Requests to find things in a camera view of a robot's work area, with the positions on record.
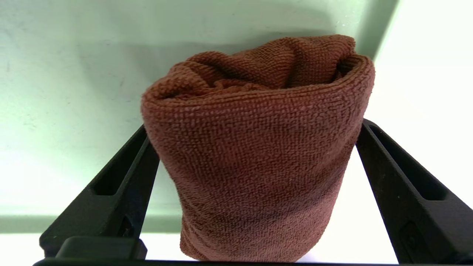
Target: towel fold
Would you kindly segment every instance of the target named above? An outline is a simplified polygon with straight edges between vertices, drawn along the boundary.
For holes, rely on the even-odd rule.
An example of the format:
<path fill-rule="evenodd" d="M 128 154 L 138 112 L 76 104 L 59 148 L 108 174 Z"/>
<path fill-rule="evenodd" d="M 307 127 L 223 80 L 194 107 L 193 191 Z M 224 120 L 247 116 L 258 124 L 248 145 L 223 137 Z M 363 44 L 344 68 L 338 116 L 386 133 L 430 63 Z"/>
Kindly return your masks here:
<path fill-rule="evenodd" d="M 354 47 L 329 35 L 200 53 L 146 90 L 185 254 L 294 262 L 320 240 L 373 88 L 373 63 Z"/>

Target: rolled towel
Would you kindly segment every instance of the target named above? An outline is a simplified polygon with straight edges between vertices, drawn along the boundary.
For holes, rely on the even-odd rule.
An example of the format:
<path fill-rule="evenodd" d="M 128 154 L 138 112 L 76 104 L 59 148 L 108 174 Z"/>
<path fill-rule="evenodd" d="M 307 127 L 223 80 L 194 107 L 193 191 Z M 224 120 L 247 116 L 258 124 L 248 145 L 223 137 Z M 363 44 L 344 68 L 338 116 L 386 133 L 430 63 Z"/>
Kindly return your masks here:
<path fill-rule="evenodd" d="M 197 54 L 142 97 L 174 181 L 181 250 L 197 260 L 294 262 L 332 214 L 373 88 L 348 36 Z"/>

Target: brown towel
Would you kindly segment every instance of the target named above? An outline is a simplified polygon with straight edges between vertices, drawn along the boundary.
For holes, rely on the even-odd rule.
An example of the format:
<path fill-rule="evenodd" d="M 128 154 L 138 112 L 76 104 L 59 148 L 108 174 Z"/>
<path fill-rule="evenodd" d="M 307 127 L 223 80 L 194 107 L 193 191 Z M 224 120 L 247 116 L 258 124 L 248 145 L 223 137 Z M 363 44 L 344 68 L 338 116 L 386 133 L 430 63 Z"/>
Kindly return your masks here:
<path fill-rule="evenodd" d="M 319 241 L 375 76 L 354 46 L 331 35 L 200 53 L 145 92 L 145 128 L 181 200 L 185 254 L 294 262 Z"/>

